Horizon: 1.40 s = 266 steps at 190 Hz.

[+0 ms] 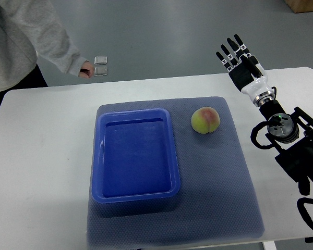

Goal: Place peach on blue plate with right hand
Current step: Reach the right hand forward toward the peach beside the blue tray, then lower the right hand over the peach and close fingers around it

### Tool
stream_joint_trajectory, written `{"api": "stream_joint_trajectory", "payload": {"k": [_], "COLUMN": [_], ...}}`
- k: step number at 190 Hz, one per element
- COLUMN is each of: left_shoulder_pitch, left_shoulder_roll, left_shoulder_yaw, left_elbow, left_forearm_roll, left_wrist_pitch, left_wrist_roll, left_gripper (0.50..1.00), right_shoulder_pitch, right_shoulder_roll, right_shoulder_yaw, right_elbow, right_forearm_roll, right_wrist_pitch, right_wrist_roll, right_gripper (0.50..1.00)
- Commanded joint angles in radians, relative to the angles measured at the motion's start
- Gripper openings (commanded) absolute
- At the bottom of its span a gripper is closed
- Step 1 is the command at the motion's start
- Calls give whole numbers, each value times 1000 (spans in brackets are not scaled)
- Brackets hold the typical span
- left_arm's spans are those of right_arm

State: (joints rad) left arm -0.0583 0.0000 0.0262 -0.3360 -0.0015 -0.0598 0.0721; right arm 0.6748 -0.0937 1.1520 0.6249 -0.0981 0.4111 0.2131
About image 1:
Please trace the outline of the grey sweatshirt forearm sleeve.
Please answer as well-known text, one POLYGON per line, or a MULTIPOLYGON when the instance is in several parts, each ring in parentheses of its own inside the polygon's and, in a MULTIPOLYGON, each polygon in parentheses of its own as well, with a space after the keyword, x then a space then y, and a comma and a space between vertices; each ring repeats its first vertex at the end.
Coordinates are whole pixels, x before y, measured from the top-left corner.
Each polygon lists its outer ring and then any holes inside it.
POLYGON ((86 60, 73 44, 50 1, 14 1, 11 17, 35 50, 63 73, 78 76, 86 60))

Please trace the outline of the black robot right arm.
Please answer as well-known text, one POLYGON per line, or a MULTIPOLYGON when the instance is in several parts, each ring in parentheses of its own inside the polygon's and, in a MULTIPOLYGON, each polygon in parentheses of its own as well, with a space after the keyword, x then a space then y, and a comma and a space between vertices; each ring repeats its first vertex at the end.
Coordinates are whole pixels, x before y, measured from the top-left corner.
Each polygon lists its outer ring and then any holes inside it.
POLYGON ((250 139, 259 149, 275 148, 276 162, 297 184, 302 195, 309 195, 313 183, 313 119, 299 107, 287 114, 277 100, 259 104, 266 119, 257 124, 250 139))

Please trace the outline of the person's hand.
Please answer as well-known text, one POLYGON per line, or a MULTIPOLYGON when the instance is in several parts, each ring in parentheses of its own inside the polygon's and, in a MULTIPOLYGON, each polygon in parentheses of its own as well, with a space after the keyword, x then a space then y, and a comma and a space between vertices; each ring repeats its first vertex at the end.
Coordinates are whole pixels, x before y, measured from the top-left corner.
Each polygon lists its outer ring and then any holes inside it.
POLYGON ((85 61, 80 68, 78 76, 85 79, 92 78, 94 76, 94 65, 89 61, 85 61))

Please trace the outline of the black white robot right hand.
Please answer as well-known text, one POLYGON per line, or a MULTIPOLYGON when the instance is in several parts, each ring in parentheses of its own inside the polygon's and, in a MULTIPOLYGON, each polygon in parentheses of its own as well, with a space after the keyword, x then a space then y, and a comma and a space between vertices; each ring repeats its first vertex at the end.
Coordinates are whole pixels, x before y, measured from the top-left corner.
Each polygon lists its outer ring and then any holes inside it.
POLYGON ((235 87, 249 96, 251 102, 260 107, 276 97, 275 90, 268 85, 268 76, 259 60, 250 52, 238 34, 227 38, 229 47, 221 45, 217 58, 227 69, 235 87))

